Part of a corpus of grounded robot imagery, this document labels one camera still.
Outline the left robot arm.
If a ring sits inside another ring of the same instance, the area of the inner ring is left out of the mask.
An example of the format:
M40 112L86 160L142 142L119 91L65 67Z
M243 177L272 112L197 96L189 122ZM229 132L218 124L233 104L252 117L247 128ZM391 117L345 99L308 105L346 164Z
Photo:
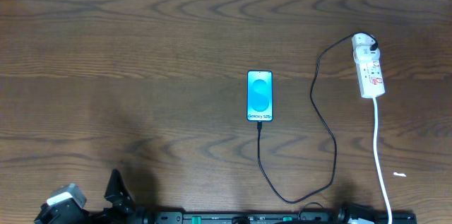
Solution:
M113 170L105 191L105 199L112 204L100 212L84 209L86 197L77 184L70 183L54 192L41 205L35 224L146 224L155 218L138 207L127 191L121 174Z

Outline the Samsung Galaxy smartphone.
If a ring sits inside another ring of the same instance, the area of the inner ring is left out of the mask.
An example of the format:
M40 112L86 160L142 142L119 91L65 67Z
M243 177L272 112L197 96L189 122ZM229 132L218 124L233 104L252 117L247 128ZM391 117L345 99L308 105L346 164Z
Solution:
M273 73L271 71L248 71L246 118L250 122L273 120Z

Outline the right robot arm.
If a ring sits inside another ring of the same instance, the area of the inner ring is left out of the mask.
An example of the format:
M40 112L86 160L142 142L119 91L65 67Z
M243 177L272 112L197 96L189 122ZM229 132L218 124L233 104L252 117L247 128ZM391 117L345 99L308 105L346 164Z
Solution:
M347 224L376 224L378 223L374 209L371 206L363 206L346 202L339 211L336 220Z

